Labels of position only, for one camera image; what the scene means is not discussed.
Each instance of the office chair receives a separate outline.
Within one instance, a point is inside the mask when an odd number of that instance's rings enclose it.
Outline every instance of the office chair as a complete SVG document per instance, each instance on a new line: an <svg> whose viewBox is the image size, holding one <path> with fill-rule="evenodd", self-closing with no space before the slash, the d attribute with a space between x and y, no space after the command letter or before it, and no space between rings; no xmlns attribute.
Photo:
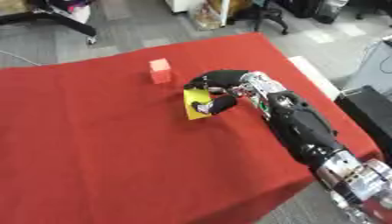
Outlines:
<svg viewBox="0 0 392 224"><path fill-rule="evenodd" d="M55 8L57 8L63 11L67 11L67 3L71 3L71 1L27 0L26 2L31 6L31 10L0 16L0 25L10 25L39 19L48 19L87 35L88 45L93 45L97 41L97 31L94 27L88 24L80 23L79 21L75 21L55 10Z"/></svg>
<svg viewBox="0 0 392 224"><path fill-rule="evenodd" d="M356 15L356 19L363 19L363 15L369 11L377 12L378 10L385 11L392 18L392 1L391 0L352 0L351 4L357 5L360 9Z"/></svg>
<svg viewBox="0 0 392 224"><path fill-rule="evenodd" d="M255 0L252 6L245 10L240 10L228 19L227 23L233 25L237 20L254 20L255 32L260 29L260 24L264 19L269 19L283 27L282 34L288 34L289 26L284 22L283 12L280 9L270 8L271 0Z"/></svg>

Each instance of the cardboard box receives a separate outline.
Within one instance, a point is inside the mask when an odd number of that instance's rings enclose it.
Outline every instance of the cardboard box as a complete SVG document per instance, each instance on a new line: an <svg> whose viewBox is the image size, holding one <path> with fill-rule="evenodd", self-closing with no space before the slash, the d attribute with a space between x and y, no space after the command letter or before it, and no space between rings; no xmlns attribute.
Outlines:
<svg viewBox="0 0 392 224"><path fill-rule="evenodd" d="M27 11L25 0L0 0L0 15Z"/></svg>

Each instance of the white cabinet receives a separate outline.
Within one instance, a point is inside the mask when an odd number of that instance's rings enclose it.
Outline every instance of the white cabinet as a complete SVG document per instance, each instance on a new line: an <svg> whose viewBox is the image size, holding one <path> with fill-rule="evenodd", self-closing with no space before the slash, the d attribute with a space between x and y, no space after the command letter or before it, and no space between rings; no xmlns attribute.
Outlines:
<svg viewBox="0 0 392 224"><path fill-rule="evenodd" d="M188 11L195 5L204 2L204 0L165 0L169 4L172 12Z"/></svg>

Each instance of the black box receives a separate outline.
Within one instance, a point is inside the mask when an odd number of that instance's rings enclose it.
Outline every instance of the black box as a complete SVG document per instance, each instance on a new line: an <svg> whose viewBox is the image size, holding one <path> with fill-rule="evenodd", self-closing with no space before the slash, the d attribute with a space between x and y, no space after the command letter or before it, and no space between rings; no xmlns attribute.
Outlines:
<svg viewBox="0 0 392 224"><path fill-rule="evenodd" d="M392 101L365 86L345 92L335 102L373 138L392 165Z"/></svg>

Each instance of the black cable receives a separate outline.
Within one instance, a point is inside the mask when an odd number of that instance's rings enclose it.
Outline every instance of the black cable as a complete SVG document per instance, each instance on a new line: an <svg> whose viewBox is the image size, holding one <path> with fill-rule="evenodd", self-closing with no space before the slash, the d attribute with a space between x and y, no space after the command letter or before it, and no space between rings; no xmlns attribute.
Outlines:
<svg viewBox="0 0 392 224"><path fill-rule="evenodd" d="M389 60L392 56L388 56L386 59L384 59L381 63L380 63L380 71L382 71L385 74L392 74L392 71L385 71L382 66L384 65L384 63Z"/></svg>

